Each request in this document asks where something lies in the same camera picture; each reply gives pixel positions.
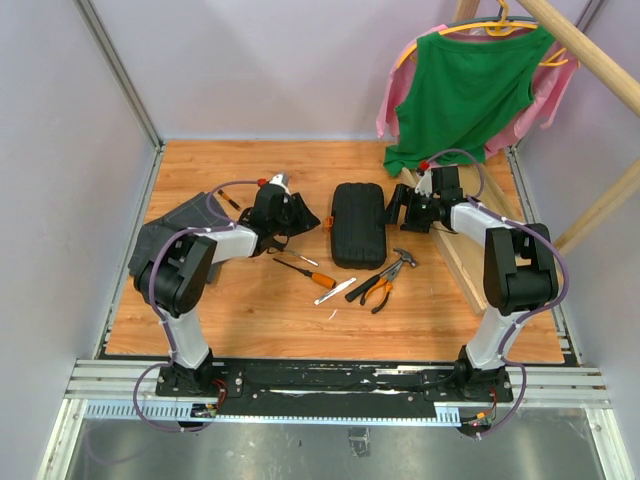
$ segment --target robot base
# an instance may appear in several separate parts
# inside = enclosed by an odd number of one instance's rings
[[[227,367],[213,363],[209,354],[196,369],[185,368],[174,363],[160,369],[156,384],[159,397],[217,397],[219,392],[214,380],[223,380],[227,385],[227,398],[242,395],[243,373],[239,367]]]
[[[489,389],[494,388],[498,403],[513,401],[513,391],[509,374],[504,366],[493,370],[478,370],[471,366],[466,356],[466,346],[463,346],[458,360],[453,364],[455,376],[451,382],[429,388],[424,393],[426,400],[442,401],[473,401],[492,403],[493,397]],[[425,385],[434,383],[447,375],[451,370],[428,370],[423,373]]]

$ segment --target clothes hanger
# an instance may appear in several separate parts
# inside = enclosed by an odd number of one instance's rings
[[[538,28],[538,24],[535,23],[536,20],[532,17],[509,17],[509,6],[506,4],[505,0],[498,0],[500,3],[500,12],[498,17],[482,17],[475,18],[473,20],[463,20],[461,22],[456,22],[449,25],[447,29],[441,30],[438,32],[440,35],[446,35],[448,33],[459,32],[463,30],[469,30],[472,28],[485,28],[487,33],[494,37],[505,37],[513,33],[517,28],[528,28],[531,30],[535,30]],[[414,42],[410,45],[399,57],[398,62],[396,63],[396,69],[400,68],[400,66],[405,62],[405,60],[412,55],[418,45]],[[564,65],[569,60],[563,59],[559,62],[554,62],[553,60],[557,59],[560,55],[566,52],[566,48],[561,48],[556,53],[554,53],[551,57],[546,59],[544,62],[540,62],[538,65],[541,67],[559,67]]]
[[[499,20],[482,22],[478,21],[478,19],[474,19],[470,23],[464,23],[462,25],[450,27],[445,30],[440,30],[438,33],[444,36],[453,32],[484,27],[487,33],[493,37],[506,37],[515,32],[516,28],[528,28],[531,30],[535,30],[536,28],[538,28],[537,23],[507,21],[507,17],[509,15],[509,5],[507,5],[507,2],[505,0],[498,0],[498,3],[500,4]]]

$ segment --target wooden pole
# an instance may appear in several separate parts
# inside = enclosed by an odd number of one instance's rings
[[[566,255],[573,250],[638,189],[640,189],[640,158],[633,162],[622,176],[566,232],[560,235],[555,242],[560,253]]]
[[[453,14],[453,21],[459,22],[476,16],[480,0],[458,0],[456,12]]]
[[[622,103],[640,117],[640,83],[547,0],[518,0],[535,19],[572,52]]]
[[[518,0],[518,3],[640,118],[640,83],[637,80],[563,17],[547,0]],[[569,253],[638,188],[640,159],[636,160],[616,183],[558,238],[556,247],[563,254]]]

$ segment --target pliers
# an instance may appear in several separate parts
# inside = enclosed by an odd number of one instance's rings
[[[382,301],[378,304],[378,306],[371,310],[371,313],[378,313],[380,310],[382,310],[382,308],[387,304],[387,301],[389,300],[389,293],[393,289],[393,281],[398,276],[401,268],[402,262],[392,267],[387,273],[380,275],[380,280],[378,280],[375,285],[365,290],[365,292],[362,294],[362,297],[360,297],[360,305],[364,305],[374,291],[376,291],[378,288],[384,287],[384,297],[382,298]]]

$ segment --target hammer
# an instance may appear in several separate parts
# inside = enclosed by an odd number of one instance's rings
[[[344,297],[344,298],[347,299],[347,302],[353,302],[362,293],[366,292],[371,287],[373,287],[376,283],[378,283],[378,280],[380,280],[380,277],[382,277],[382,275],[390,272],[391,270],[393,270],[394,268],[398,267],[399,265],[402,265],[403,262],[407,262],[413,268],[416,268],[418,266],[418,262],[416,262],[413,259],[413,256],[409,252],[407,252],[406,250],[403,250],[401,248],[394,248],[393,251],[396,252],[396,253],[399,253],[400,254],[400,258],[398,260],[396,260],[395,262],[393,262],[389,267],[385,268],[380,273],[378,273],[378,274],[374,275],[373,277],[371,277],[369,280],[364,282],[359,287],[356,287],[354,290],[351,290],[349,293],[347,293],[345,295],[345,297]]]

